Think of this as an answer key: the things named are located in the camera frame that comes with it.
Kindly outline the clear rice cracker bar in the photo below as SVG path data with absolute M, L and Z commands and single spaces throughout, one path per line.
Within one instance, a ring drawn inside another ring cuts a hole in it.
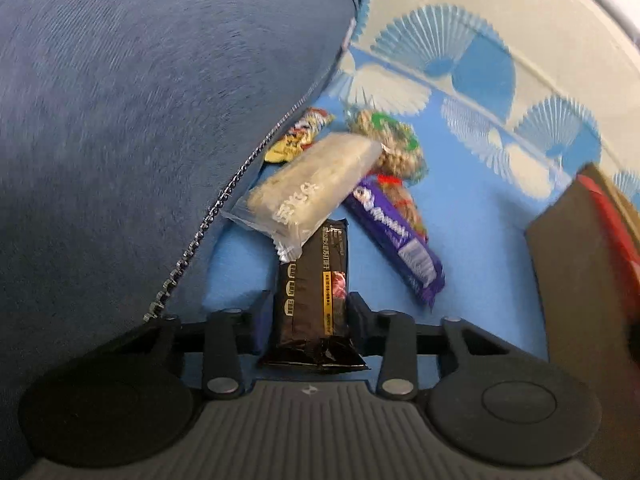
M 269 236 L 281 262 L 295 261 L 382 151 L 377 140 L 332 132 L 248 190 L 224 216 Z

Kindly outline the red spicy snack packet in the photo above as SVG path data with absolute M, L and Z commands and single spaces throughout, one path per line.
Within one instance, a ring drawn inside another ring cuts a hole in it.
M 578 174 L 577 181 L 589 192 L 612 250 L 613 266 L 623 292 L 623 310 L 630 324 L 639 322 L 639 253 L 623 218 L 605 192 L 590 177 Z

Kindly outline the blue denim cushion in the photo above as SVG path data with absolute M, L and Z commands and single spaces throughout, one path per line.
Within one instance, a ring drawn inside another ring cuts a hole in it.
M 361 0 L 1 0 L 1 474 L 40 374 L 137 325 Z

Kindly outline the red nut snack packet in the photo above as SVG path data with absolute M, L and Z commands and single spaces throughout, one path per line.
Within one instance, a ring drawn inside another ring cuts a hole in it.
M 405 187 L 404 182 L 396 177 L 384 176 L 384 174 L 378 174 L 376 180 L 383 194 L 392 203 L 401 217 L 410 224 L 413 231 L 416 232 L 416 235 L 421 237 L 422 240 L 428 240 L 427 228 L 420 214 L 420 210 L 418 206 L 416 206 L 416 202 L 413 200 L 408 188 Z

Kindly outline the brown cardboard box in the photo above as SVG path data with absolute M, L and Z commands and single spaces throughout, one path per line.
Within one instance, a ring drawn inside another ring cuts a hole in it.
M 623 218 L 639 252 L 639 213 L 593 162 L 525 230 L 552 363 L 587 384 L 602 406 L 582 460 L 605 479 L 639 475 L 639 322 L 630 324 L 612 250 L 589 192 L 590 177 Z

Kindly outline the dark brown chocolate bar wrapper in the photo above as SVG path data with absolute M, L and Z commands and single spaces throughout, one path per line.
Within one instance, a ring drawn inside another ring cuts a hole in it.
M 264 367 L 338 374 L 367 367 L 347 321 L 348 223 L 328 219 L 302 255 L 279 266 Z

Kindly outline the round peanut brittle packet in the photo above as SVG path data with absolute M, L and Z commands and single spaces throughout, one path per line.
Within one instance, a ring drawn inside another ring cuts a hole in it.
M 353 133 L 366 136 L 382 145 L 373 171 L 415 184 L 427 174 L 424 151 L 413 126 L 372 108 L 349 107 L 346 124 Z

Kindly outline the purple Alpenliebe candy bar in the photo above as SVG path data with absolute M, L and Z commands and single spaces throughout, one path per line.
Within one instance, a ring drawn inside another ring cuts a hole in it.
M 361 180 L 346 197 L 345 205 L 408 284 L 418 303 L 433 307 L 446 284 L 442 262 L 384 194 L 378 178 Z

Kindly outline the blue fan pattern cloth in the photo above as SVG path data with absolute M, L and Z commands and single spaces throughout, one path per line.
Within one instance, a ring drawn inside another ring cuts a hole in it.
M 413 126 L 411 188 L 446 285 L 434 307 L 356 220 L 349 284 L 420 323 L 465 318 L 534 356 L 547 337 L 525 240 L 587 162 L 639 197 L 639 0 L 363 0 L 352 45 L 318 102 Z

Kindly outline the yellow cartoon snack stick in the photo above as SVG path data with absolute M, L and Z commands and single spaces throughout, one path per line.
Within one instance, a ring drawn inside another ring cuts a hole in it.
M 267 151 L 268 164 L 292 162 L 311 147 L 318 134 L 334 122 L 335 116 L 323 108 L 309 107 L 299 120 Z

